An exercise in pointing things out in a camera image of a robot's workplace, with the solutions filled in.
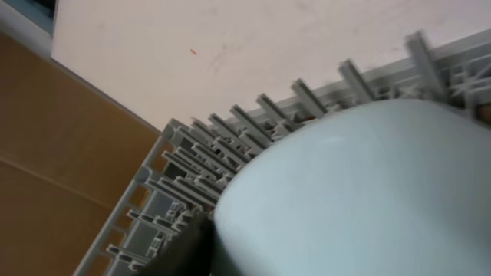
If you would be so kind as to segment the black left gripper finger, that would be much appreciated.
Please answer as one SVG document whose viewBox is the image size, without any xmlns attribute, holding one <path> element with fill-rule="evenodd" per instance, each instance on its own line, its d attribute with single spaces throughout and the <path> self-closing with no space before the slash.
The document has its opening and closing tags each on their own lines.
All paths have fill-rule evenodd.
<svg viewBox="0 0 491 276">
<path fill-rule="evenodd" d="M 214 230 L 214 223 L 206 213 L 196 213 L 167 249 L 140 269 L 136 276 L 209 276 Z"/>
</svg>

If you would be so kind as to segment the light blue bowl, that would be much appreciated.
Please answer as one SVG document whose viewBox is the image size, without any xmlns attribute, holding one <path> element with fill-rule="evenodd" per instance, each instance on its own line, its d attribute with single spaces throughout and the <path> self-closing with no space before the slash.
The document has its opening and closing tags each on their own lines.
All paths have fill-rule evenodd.
<svg viewBox="0 0 491 276">
<path fill-rule="evenodd" d="M 490 129 L 383 100 L 260 153 L 214 214 L 215 275 L 489 275 Z"/>
</svg>

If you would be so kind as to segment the grey plastic dish rack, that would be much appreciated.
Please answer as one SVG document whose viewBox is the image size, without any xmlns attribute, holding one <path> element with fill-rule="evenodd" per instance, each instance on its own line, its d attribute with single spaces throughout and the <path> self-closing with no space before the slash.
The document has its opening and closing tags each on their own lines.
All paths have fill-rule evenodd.
<svg viewBox="0 0 491 276">
<path fill-rule="evenodd" d="M 408 56 L 360 72 L 352 61 L 338 66 L 341 79 L 318 89 L 303 80 L 279 102 L 261 94 L 259 108 L 231 109 L 185 125 L 171 120 L 76 268 L 91 272 L 97 258 L 105 274 L 131 274 L 164 252 L 195 209 L 210 211 L 232 178 L 253 158 L 306 124 L 375 100 L 447 96 L 447 103 L 476 118 L 490 102 L 490 33 L 482 31 L 438 48 L 421 32 L 404 41 Z"/>
</svg>

